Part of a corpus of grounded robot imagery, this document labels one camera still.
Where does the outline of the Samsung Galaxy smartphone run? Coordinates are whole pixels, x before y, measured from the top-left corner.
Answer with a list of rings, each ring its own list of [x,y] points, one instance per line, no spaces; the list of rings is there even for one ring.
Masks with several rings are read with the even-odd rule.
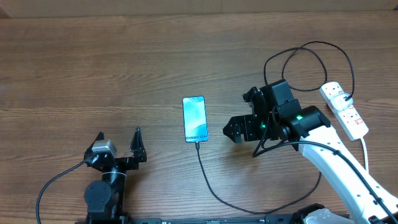
[[[182,99],[185,142],[205,142],[208,137],[205,98],[189,96]]]

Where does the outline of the white power extension strip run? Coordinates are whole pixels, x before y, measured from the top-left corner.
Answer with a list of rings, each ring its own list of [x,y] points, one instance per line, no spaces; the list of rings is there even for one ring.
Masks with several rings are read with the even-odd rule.
[[[338,82],[326,83],[321,86],[319,91],[327,105],[332,97],[345,93]],[[362,139],[368,133],[369,128],[353,104],[342,111],[333,112],[333,114],[351,141]]]

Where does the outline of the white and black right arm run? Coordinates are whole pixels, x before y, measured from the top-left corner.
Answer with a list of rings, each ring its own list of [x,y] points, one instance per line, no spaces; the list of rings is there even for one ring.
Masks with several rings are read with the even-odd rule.
[[[234,116],[223,134],[235,143],[279,140],[292,146],[326,178],[355,223],[397,223],[397,197],[378,184],[345,147],[316,107],[301,108],[288,83],[279,80],[243,95],[251,114]]]

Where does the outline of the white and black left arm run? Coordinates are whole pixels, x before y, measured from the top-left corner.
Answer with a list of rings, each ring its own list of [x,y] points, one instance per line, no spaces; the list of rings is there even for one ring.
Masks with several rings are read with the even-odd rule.
[[[106,140],[99,132],[93,143],[86,149],[83,160],[77,165],[52,177],[41,189],[35,206],[37,223],[40,219],[40,201],[46,188],[55,180],[79,168],[83,164],[101,172],[101,180],[88,184],[84,199],[87,205],[85,223],[134,223],[134,219],[124,211],[126,172],[138,170],[139,164],[147,161],[147,154],[139,127],[135,129],[129,150],[132,156],[117,157],[117,149],[112,140]]]

